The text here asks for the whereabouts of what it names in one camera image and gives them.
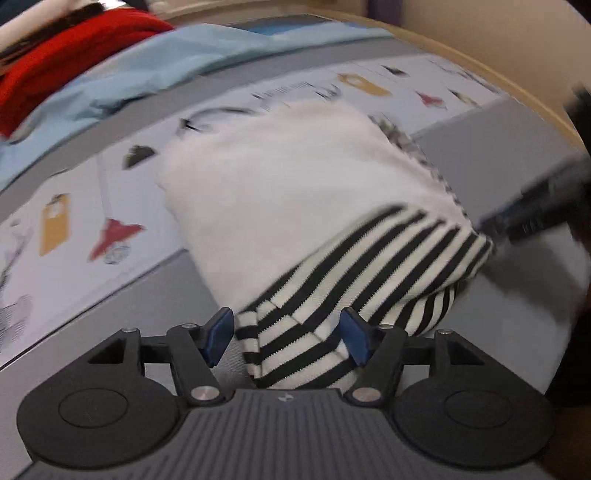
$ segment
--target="ribbed gray plate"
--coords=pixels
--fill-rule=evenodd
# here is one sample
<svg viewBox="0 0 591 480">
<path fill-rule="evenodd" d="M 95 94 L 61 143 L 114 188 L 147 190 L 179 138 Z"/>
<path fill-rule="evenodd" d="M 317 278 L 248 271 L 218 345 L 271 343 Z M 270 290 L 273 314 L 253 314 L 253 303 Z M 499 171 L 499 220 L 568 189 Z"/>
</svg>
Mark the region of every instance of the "ribbed gray plate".
<svg viewBox="0 0 591 480">
<path fill-rule="evenodd" d="M 238 390 L 225 405 L 193 410 L 160 450 L 104 471 L 35 463 L 20 480 L 538 480 L 533 465 L 470 473 L 408 448 L 378 410 L 335 390 Z"/>
</svg>

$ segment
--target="yellow tag illustration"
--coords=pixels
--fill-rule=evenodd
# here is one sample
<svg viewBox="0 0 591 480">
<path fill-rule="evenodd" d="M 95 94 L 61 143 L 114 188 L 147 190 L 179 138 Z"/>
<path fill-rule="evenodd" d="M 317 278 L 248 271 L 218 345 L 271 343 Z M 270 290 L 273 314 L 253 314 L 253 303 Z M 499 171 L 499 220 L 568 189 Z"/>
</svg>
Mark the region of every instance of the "yellow tag illustration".
<svg viewBox="0 0 591 480">
<path fill-rule="evenodd" d="M 392 93 L 386 89 L 377 86 L 375 83 L 371 83 L 369 80 L 364 79 L 361 75 L 357 75 L 356 73 L 340 73 L 339 80 L 370 95 L 378 97 L 392 95 Z"/>
<path fill-rule="evenodd" d="M 47 255 L 70 237 L 70 197 L 55 195 L 41 213 L 39 256 Z"/>
</svg>

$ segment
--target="logo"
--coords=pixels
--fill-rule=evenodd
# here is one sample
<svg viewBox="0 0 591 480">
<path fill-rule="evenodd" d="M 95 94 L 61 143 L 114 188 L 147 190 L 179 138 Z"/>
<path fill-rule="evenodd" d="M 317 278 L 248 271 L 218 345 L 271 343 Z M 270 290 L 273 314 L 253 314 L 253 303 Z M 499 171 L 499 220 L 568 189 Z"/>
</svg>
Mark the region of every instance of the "logo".
<svg viewBox="0 0 591 480">
<path fill-rule="evenodd" d="M 279 397 L 277 397 L 277 400 L 282 401 L 282 402 L 289 402 L 289 401 L 294 401 L 294 396 L 285 392 L 283 395 L 280 395 Z"/>
</svg>

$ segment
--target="stack of folded clothes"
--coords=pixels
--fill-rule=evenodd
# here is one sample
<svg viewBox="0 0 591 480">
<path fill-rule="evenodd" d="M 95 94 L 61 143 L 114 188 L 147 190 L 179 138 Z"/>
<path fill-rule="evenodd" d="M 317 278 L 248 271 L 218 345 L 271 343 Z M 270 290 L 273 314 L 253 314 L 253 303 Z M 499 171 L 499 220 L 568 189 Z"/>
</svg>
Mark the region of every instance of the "stack of folded clothes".
<svg viewBox="0 0 591 480">
<path fill-rule="evenodd" d="M 96 0 L 0 0 L 0 137 L 43 100 L 115 53 L 173 27 Z"/>
</svg>

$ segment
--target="striped fabric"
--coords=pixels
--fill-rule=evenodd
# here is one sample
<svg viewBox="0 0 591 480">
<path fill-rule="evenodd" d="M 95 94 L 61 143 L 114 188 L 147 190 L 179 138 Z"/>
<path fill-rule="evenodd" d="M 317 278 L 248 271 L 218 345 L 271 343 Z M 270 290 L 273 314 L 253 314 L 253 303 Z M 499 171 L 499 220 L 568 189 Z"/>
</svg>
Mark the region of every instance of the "striped fabric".
<svg viewBox="0 0 591 480">
<path fill-rule="evenodd" d="M 259 388 L 340 388 L 355 364 L 336 328 L 340 311 L 419 335 L 451 308 L 491 254 L 491 241 L 409 205 L 361 219 L 285 273 L 237 315 L 236 337 Z"/>
</svg>

